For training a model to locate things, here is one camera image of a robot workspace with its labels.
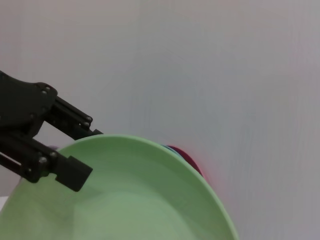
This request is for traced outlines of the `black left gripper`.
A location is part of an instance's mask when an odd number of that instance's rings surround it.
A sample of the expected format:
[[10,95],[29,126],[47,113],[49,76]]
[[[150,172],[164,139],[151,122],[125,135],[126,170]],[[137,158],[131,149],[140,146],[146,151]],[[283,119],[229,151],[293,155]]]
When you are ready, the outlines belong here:
[[91,130],[93,118],[58,97],[52,86],[21,81],[1,72],[0,164],[31,183],[54,174],[57,182],[78,192],[93,169],[33,139],[44,121],[73,140],[103,134]]

